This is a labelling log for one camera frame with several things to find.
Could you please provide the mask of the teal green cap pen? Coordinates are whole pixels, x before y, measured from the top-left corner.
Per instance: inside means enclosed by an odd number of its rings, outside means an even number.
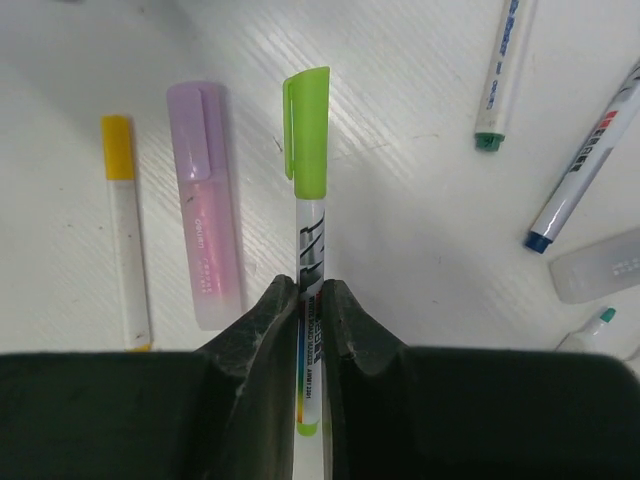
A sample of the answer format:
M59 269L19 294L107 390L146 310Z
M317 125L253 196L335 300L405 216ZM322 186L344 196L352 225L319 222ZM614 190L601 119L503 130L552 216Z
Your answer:
M506 138L537 4L503 4L474 131L475 148L481 152L497 152Z

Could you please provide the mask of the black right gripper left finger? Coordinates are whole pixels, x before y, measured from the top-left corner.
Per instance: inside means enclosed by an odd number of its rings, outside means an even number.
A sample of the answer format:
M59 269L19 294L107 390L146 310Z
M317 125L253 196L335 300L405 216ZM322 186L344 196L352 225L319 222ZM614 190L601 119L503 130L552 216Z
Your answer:
M1 359L5 479L288 479L296 288L193 351Z

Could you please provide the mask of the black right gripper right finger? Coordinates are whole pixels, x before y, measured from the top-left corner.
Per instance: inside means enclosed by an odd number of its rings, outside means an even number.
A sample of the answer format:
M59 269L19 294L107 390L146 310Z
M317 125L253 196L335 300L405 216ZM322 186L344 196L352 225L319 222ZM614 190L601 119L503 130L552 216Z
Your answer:
M410 346L322 294L331 479L635 479L639 382L593 354Z

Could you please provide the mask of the purple highlighter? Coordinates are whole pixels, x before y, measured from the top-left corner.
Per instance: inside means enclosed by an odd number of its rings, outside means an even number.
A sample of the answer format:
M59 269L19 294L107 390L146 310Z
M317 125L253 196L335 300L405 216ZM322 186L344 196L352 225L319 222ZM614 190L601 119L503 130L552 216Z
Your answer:
M242 314L220 91L206 81L166 93L195 319L224 330Z

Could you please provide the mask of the dark blue whiteboard marker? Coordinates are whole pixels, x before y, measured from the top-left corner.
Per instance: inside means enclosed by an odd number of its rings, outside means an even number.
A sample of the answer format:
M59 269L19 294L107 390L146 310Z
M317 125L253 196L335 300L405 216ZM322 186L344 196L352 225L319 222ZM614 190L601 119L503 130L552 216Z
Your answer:
M639 62L636 62L531 226L524 241L525 248L543 254L556 240L638 113Z

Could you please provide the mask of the orange highlighter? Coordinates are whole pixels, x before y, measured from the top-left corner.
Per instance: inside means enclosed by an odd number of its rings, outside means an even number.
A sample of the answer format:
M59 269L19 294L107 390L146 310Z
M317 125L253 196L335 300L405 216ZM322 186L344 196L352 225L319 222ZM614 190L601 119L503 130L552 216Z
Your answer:
M559 299L581 304L639 285L639 229L611 237L552 261Z

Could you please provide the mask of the yellow cap pen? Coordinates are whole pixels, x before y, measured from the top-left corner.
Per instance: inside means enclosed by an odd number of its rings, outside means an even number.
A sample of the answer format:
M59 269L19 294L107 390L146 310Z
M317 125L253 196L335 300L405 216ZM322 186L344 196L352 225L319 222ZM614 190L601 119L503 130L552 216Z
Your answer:
M130 119L104 116L101 132L125 349L148 352L152 335Z

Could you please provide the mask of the teal cap white pen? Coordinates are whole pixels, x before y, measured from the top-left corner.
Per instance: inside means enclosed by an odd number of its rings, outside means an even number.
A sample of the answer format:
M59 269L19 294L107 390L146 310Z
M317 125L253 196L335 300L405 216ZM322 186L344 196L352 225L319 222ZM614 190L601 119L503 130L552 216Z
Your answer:
M567 333L556 352L602 354L624 362L639 359L639 318L614 307L600 309L576 330Z

